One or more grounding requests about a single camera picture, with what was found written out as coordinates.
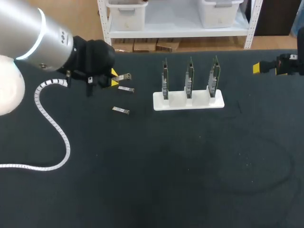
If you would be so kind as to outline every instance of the plastic bin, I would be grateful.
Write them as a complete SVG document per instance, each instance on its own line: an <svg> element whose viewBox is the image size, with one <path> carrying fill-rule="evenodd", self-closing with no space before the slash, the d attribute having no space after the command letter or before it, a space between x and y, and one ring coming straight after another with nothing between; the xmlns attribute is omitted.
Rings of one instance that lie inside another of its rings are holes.
<svg viewBox="0 0 304 228"><path fill-rule="evenodd" d="M231 27L244 0L199 0L199 15L204 28Z"/></svg>
<svg viewBox="0 0 304 228"><path fill-rule="evenodd" d="M122 4L121 0L109 0L107 7L112 15L112 27L116 31L144 30L144 21L147 2L140 0L129 1L131 4Z"/></svg>

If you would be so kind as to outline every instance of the floor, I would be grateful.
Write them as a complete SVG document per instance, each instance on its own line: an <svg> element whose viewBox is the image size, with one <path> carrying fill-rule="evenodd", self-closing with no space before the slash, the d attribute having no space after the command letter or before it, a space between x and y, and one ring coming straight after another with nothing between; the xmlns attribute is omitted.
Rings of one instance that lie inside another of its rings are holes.
<svg viewBox="0 0 304 228"><path fill-rule="evenodd" d="M74 35L85 39L103 39L97 0L27 0L66 25ZM245 37L185 38L179 51L242 50ZM296 49L296 38L255 37L252 49Z"/></svg>

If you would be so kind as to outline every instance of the yellow tab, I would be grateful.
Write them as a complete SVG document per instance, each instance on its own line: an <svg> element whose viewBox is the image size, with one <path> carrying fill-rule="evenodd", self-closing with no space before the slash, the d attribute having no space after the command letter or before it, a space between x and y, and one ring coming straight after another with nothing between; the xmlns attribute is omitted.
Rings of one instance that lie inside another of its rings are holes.
<svg viewBox="0 0 304 228"><path fill-rule="evenodd" d="M260 73L260 63L257 63L253 65L253 74L259 74Z"/></svg>
<svg viewBox="0 0 304 228"><path fill-rule="evenodd" d="M114 69L112 69L112 75L118 76L118 74L115 72ZM112 80L111 86L116 86L116 85L118 85L118 82Z"/></svg>
<svg viewBox="0 0 304 228"><path fill-rule="evenodd" d="M275 75L278 75L278 74L276 73L276 69L275 69ZM286 73L286 74L281 74L281 75L288 75L288 74Z"/></svg>

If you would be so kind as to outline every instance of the white stand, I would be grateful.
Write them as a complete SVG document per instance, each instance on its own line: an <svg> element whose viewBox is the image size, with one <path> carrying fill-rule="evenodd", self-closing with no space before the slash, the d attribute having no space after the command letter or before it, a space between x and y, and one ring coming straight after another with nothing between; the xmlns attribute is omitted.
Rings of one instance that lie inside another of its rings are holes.
<svg viewBox="0 0 304 228"><path fill-rule="evenodd" d="M153 94L155 111L223 108L222 92L217 90L215 97L210 97L209 89L192 91L192 99L187 99L185 91L169 92L169 100L164 100L162 92Z"/></svg>

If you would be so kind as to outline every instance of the black mat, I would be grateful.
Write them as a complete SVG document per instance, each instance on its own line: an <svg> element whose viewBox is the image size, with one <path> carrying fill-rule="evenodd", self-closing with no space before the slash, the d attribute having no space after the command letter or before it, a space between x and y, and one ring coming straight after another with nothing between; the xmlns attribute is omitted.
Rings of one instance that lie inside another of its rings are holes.
<svg viewBox="0 0 304 228"><path fill-rule="evenodd" d="M111 88L87 98L79 82L45 89L41 101L72 154L57 171L0 170L0 227L303 227L304 77L252 75L253 64L286 52L118 55L115 69L133 75L122 85L134 95ZM153 110L162 60L170 90L182 90L192 56L194 89L203 89L216 54L224 109ZM33 94L62 76L19 66L26 97L0 117L0 162L53 165L64 144Z"/></svg>

